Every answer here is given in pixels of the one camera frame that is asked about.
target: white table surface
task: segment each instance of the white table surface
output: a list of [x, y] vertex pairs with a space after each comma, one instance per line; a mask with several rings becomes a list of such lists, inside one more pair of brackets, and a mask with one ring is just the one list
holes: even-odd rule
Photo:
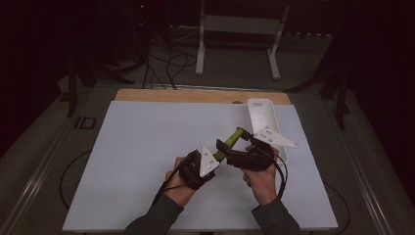
[[[123, 230], [147, 212], [176, 157], [203, 145], [214, 153], [216, 138], [224, 141], [246, 126], [247, 111], [246, 105], [113, 101], [63, 230]], [[338, 227], [295, 107], [277, 105], [275, 113], [281, 134], [300, 144], [286, 148], [284, 205], [302, 229]], [[236, 148], [247, 145], [240, 140]], [[172, 230], [258, 229], [251, 214], [257, 202], [242, 172], [224, 161], [215, 173]]]

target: metal frame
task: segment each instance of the metal frame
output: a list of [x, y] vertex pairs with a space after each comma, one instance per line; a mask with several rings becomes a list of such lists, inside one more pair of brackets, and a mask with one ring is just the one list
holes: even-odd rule
[[275, 52], [277, 51], [289, 11], [290, 6], [285, 6], [281, 20], [212, 16], [205, 15], [205, 0], [201, 0], [199, 51], [196, 62], [196, 74], [202, 75], [204, 73], [205, 31], [229, 31], [275, 35], [274, 43], [271, 48], [267, 50], [267, 55], [269, 66], [271, 67], [272, 78], [275, 80], [280, 79]]

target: black cable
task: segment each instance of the black cable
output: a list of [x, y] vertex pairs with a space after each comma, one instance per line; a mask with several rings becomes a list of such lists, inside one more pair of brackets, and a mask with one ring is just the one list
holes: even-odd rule
[[165, 191], [167, 191], [167, 190], [170, 190], [170, 189], [181, 188], [181, 187], [186, 186], [186, 185], [188, 185], [188, 184], [189, 184], [189, 183], [184, 183], [184, 184], [179, 185], [179, 186], [174, 186], [174, 187], [165, 188], [165, 189], [164, 189], [164, 192], [165, 192]]
[[63, 184], [64, 184], [64, 179], [65, 179], [65, 175], [67, 174], [68, 170], [70, 169], [70, 167], [76, 163], [76, 161], [78, 161], [79, 159], [81, 159], [84, 156], [87, 156], [88, 154], [92, 153], [92, 150], [88, 150], [83, 152], [82, 154], [80, 154], [79, 156], [77, 156], [75, 159], [73, 159], [65, 168], [64, 172], [62, 172], [61, 174], [61, 179], [59, 180], [59, 196], [61, 198], [62, 203], [64, 204], [65, 208], [67, 210], [69, 210], [69, 204], [67, 202], [67, 200], [65, 200], [65, 196], [64, 196], [64, 192], [63, 192]]
[[340, 230], [339, 232], [337, 232], [337, 233], [335, 233], [335, 235], [338, 235], [338, 234], [341, 234], [341, 233], [343, 233], [347, 228], [348, 228], [348, 225], [350, 224], [350, 209], [349, 209], [349, 207], [348, 207], [348, 204], [347, 204], [347, 202], [346, 202], [346, 199], [342, 196], [342, 194], [339, 192], [339, 191], [337, 191], [333, 186], [331, 186], [330, 184], [328, 184], [327, 182], [325, 182], [325, 181], [323, 181], [323, 183], [324, 183], [324, 185], [326, 185], [326, 186], [328, 186], [329, 188], [331, 188], [333, 191], [335, 191], [336, 193], [337, 193], [337, 195], [339, 195], [339, 197], [342, 199], [342, 201], [343, 201], [343, 203], [345, 204], [345, 206], [346, 206], [346, 210], [347, 210], [347, 222], [346, 222], [346, 225], [345, 225], [345, 227], [343, 227], [342, 228], [342, 230]]
[[149, 212], [152, 207], [156, 204], [156, 202], [159, 200], [159, 198], [161, 197], [161, 194], [166, 190], [165, 186], [171, 181], [171, 179], [173, 178], [174, 174], [177, 173], [177, 171], [179, 170], [179, 168], [183, 165], [183, 163], [186, 161], [186, 159], [184, 159], [174, 170], [173, 173], [168, 177], [168, 179], [161, 185], [159, 191], [157, 192], [155, 198], [153, 199], [152, 205], [150, 206], [149, 210], [147, 212]]
[[[195, 59], [195, 61], [194, 61], [193, 63], [191, 63], [191, 64], [186, 64], [186, 65], [177, 65], [177, 64], [174, 64], [174, 63], [170, 62], [170, 64], [171, 64], [172, 66], [176, 66], [176, 67], [191, 67], [191, 66], [195, 65], [195, 64], [196, 64], [196, 62], [197, 62], [196, 56], [194, 56], [194, 55], [191, 55], [191, 54], [188, 54], [188, 53], [181, 53], [181, 54], [178, 54], [178, 55], [187, 55], [187, 56], [189, 56], [189, 57], [194, 58], [194, 59]], [[155, 56], [155, 55], [149, 54], [149, 56], [150, 56], [150, 57], [153, 57], [154, 59], [157, 59], [157, 60], [159, 60], [159, 61], [161, 61], [161, 62], [168, 63], [168, 61], [167, 61], [167, 60], [164, 60], [164, 59], [162, 59], [162, 58], [160, 58], [160, 57], [157, 57], [157, 56]]]
[[277, 162], [275, 160], [272, 161], [272, 163], [275, 165], [275, 167], [277, 168], [278, 172], [280, 173], [280, 177], [281, 177], [281, 186], [280, 189], [278, 190], [278, 197], [281, 199], [283, 197], [284, 194], [284, 190], [287, 184], [287, 179], [288, 179], [288, 169], [286, 164], [284, 163], [284, 161], [281, 159], [280, 156], [274, 154], [275, 157], [277, 157], [278, 159], [281, 160], [281, 162], [283, 162], [284, 164], [284, 168], [286, 170], [286, 176], [284, 176], [283, 170], [281, 169], [281, 167], [277, 164]]

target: gray sleeve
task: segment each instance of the gray sleeve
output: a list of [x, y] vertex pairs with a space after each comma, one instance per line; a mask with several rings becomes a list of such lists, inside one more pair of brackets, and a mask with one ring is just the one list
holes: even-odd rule
[[183, 208], [162, 194], [152, 209], [136, 218], [124, 230], [125, 235], [164, 235], [183, 212]]
[[300, 227], [279, 198], [253, 210], [253, 215], [265, 235], [299, 235]]

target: yellow-green part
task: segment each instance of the yellow-green part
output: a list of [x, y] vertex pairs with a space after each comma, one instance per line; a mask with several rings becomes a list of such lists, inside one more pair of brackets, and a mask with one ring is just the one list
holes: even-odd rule
[[[225, 145], [228, 146], [229, 148], [233, 148], [234, 145], [236, 144], [236, 142], [238, 142], [239, 138], [242, 136], [242, 134], [244, 133], [244, 130], [241, 128], [238, 128], [231, 136], [229, 136], [229, 138], [225, 141]], [[217, 151], [214, 155], [214, 158], [221, 162], [224, 158], [225, 155], [223, 153], [221, 153], [220, 151]]]

